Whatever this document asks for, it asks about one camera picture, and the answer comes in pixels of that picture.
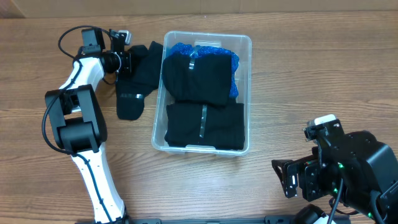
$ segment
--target plastic bin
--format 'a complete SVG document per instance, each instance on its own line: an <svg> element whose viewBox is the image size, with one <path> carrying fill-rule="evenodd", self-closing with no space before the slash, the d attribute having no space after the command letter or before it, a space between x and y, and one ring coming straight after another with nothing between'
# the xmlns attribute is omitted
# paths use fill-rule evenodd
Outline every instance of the plastic bin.
<svg viewBox="0 0 398 224"><path fill-rule="evenodd" d="M237 103L244 103L245 142L243 150L219 150L213 146L170 147L164 140L167 132L166 106L174 103L174 98L165 89L160 73L157 95L156 114L152 131L152 145L155 149L172 154L186 152L212 153L224 157L244 156L250 149L250 105L251 105L251 39L246 35L211 34L197 32L170 31L164 37L163 60L170 55L170 49L177 43L193 46L222 47L236 53L239 57L239 67L235 73L235 82L239 91Z"/></svg>

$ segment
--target wooden table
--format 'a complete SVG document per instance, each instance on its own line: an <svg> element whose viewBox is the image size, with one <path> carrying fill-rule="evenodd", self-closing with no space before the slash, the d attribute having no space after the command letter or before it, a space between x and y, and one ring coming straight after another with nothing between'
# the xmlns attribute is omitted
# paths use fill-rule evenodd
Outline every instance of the wooden table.
<svg viewBox="0 0 398 224"><path fill-rule="evenodd" d="M253 42L251 152L241 158L169 155L150 143L157 92L137 121L116 116L114 86L96 96L108 126L113 179L135 218L234 218L294 214L271 159L299 159L313 146L301 128L334 113L346 132L367 129L398 155L398 13L322 12L0 20L0 223L74 223L93 209L70 157L40 132L44 94L72 61L58 48L67 29L127 29L133 44L162 43L170 30L246 34ZM76 52L80 32L63 46ZM314 202L329 212L329 197ZM353 223L372 223L357 215Z"/></svg>

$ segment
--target black cable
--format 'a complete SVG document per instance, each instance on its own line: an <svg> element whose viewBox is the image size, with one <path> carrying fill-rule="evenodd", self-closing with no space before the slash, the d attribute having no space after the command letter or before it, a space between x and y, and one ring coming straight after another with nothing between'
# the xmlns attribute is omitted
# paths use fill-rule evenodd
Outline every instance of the black cable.
<svg viewBox="0 0 398 224"><path fill-rule="evenodd" d="M331 224L333 221L333 217L335 216L338 202L340 201L341 193L343 192L343 187L344 187L344 181L343 181L343 179L341 179L340 188L338 189L338 193L337 193L337 197L336 197L336 202L335 202L333 208L331 209L329 219L328 219L328 224Z"/></svg>
<svg viewBox="0 0 398 224"><path fill-rule="evenodd" d="M110 82L108 82L108 81L106 81L105 80L105 77L104 78L102 78L102 81L104 81L107 85L114 85L114 84L116 84L116 82L117 82L117 80L118 80L118 77L117 77L117 75L116 75L116 79L112 82L112 83L110 83Z"/></svg>
<svg viewBox="0 0 398 224"><path fill-rule="evenodd" d="M373 210L373 216L377 224L384 224L383 219L380 216L379 210L377 209L377 198L381 193L375 190L371 191L371 207Z"/></svg>
<svg viewBox="0 0 398 224"><path fill-rule="evenodd" d="M331 207L331 208L333 208L333 204L335 203L335 198L331 198L330 200L329 200L329 206ZM359 212L358 211L353 211L353 212L348 212L348 213L346 213L346 212L342 212L341 210L338 210L338 209L336 209L336 212L338 212L338 213L340 213L340 214L342 214L342 215L357 215L357 214L359 214Z"/></svg>
<svg viewBox="0 0 398 224"><path fill-rule="evenodd" d="M47 116L49 115L49 112L50 112L52 106L54 105L55 101L56 101L62 94L64 94L64 93L66 92L66 90L67 90L69 87L71 87L71 86L74 84L74 82L76 81L76 79L78 78L78 76L79 76L79 74L80 74L80 72L81 72L81 69L83 68L83 64L81 64L80 60L79 60L78 58L72 56L72 55L69 54L68 52L64 51L64 50L62 49L62 46L61 46L61 41L62 41L62 39L63 39L69 32L71 32L71 31L73 31L73 30L76 30L76 29L80 29L80 28L101 29L105 34L107 34L107 35L109 36L109 38L111 38L109 32L106 31L106 30L104 30L104 29L102 29L102 28L99 28L99 27L96 27L96 26L83 25L83 26L76 26L76 27L74 27L74 28L71 28L71 29L67 30L66 32L64 32L64 33L61 35L61 37L60 37L59 40L58 40L58 48L61 50L62 53L64 53L65 55L71 57L71 58L73 59L73 63L74 63L74 62L78 62L78 63L79 63L79 69L78 69L78 71L76 72L76 75L70 80L70 83L69 83L67 86L65 86L64 88L62 88L62 89L60 90L60 92L58 93L58 95L57 95L56 97L53 98L53 100L49 103L48 107L46 108L46 110L45 110L45 112L44 112L44 115L43 115L43 120L42 120L42 134L43 134L44 141L45 141L53 150L55 150L55 151L57 151L57 152L64 153L64 154L68 154L68 155L72 154L72 152L68 152L68 151L66 151L66 150L62 150L62 149L60 149L60 148L54 146L54 145L50 142L50 140L48 139L47 134L46 134L46 132L45 132L45 123L46 123L46 120L47 120ZM94 173L93 173L93 170L91 169L91 166L90 166L90 164L89 164L89 161L88 161L86 158L84 158L84 156L82 156L82 155L80 155L80 154L77 154L77 153L73 154L73 156L78 156L79 158L83 159L83 161L85 162L85 164L86 164L86 166L87 166L87 168L88 168L88 170L89 170L89 172L90 172L91 178L92 178L92 180L93 180L95 192L96 192L96 194L97 194L99 203L102 205L102 207L103 207L103 209L104 209L104 212L105 212L105 214L106 214L106 216L107 216L109 222L110 222L110 223L113 223L112 218L111 218L111 216L109 215L109 212L108 212L108 210L106 209L106 207L105 207L105 205L104 205L104 203L103 203L103 199L101 198L100 192L98 191L98 186L97 186L97 183L96 183L96 181L95 181Z"/></svg>
<svg viewBox="0 0 398 224"><path fill-rule="evenodd" d="M95 181L94 173L93 173L93 170L91 169L91 166L90 166L90 163L89 163L90 161L88 161L84 156L82 156L80 154L77 154L77 153L74 154L73 156L77 156L77 157L79 157L80 159L82 159L85 162L85 164L86 164L86 166L87 166L87 168L88 168L88 170L90 172L91 178L93 179L93 184L94 184L95 192L97 194L99 203L102 205L102 208L104 209L104 212L105 212L108 220L110 221L110 223L113 223L112 218L109 215L109 212L108 212L108 210L105 207L104 200L101 198L100 192L98 190L97 182Z"/></svg>

